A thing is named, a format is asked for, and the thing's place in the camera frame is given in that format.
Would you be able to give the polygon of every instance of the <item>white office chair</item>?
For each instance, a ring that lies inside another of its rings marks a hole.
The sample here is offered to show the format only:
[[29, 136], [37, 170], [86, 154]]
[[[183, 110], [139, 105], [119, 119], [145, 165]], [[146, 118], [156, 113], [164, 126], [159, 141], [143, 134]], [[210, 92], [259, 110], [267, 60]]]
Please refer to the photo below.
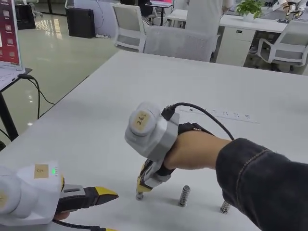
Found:
[[115, 33], [115, 45], [137, 49], [143, 52], [146, 34], [139, 6], [110, 3], [115, 21], [117, 22]]
[[291, 21], [274, 44], [260, 39], [257, 55], [270, 64], [304, 66], [308, 53], [308, 23]]
[[168, 26], [153, 26], [144, 53], [209, 62], [212, 37]]
[[154, 19], [157, 18], [157, 17], [158, 17], [158, 15], [157, 15], [156, 7], [153, 7], [153, 12], [152, 12], [152, 14], [150, 14], [150, 15], [148, 16], [148, 19], [149, 19], [151, 25], [154, 25]]

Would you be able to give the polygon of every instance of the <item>power outlet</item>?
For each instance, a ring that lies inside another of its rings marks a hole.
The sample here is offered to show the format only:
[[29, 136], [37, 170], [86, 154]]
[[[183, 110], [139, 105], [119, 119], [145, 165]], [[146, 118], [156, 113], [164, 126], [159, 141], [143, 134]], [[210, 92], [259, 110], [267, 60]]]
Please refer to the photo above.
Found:
[[[232, 119], [232, 120], [238, 120], [238, 121], [244, 121], [249, 123], [258, 123], [255, 121], [250, 114], [243, 114], [239, 112], [231, 112], [228, 110], [221, 110], [221, 109], [209, 109], [205, 108], [212, 116], [217, 118], [225, 118], [225, 119]], [[206, 114], [200, 112], [197, 109], [191, 108], [191, 107], [184, 107], [180, 106], [177, 109], [178, 112], [187, 112], [187, 113], [195, 113], [206, 116]]]

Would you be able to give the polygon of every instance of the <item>green plant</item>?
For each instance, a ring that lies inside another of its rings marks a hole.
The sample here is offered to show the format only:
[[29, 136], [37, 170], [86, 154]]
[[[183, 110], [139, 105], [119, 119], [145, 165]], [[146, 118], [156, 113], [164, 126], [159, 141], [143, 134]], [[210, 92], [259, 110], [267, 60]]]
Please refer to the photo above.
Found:
[[257, 0], [244, 0], [236, 6], [236, 12], [242, 16], [252, 13], [254, 18], [258, 18], [262, 13], [261, 5], [262, 3]]

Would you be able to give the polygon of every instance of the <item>small metal object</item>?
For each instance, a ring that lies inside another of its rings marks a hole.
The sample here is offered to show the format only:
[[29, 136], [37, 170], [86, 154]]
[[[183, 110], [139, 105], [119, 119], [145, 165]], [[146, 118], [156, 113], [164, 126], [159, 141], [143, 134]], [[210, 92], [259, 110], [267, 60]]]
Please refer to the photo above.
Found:
[[143, 193], [142, 192], [137, 192], [137, 194], [136, 194], [136, 200], [137, 201], [140, 201], [140, 200], [142, 200], [143, 199]]
[[188, 185], [185, 185], [182, 190], [182, 194], [181, 194], [180, 201], [179, 201], [179, 206], [181, 207], [186, 206], [187, 198], [190, 192], [191, 192], [190, 187]]
[[220, 207], [220, 211], [223, 213], [223, 214], [227, 214], [229, 212], [229, 209], [230, 209], [230, 204], [228, 204], [226, 201], [224, 201], [222, 203], [222, 206]]

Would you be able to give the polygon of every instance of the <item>laptop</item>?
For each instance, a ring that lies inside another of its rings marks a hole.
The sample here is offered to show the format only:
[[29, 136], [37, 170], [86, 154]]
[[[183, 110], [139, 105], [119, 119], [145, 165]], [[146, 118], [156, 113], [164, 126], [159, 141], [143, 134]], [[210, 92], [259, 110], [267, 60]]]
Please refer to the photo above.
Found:
[[25, 72], [17, 30], [14, 0], [0, 0], [0, 91]]

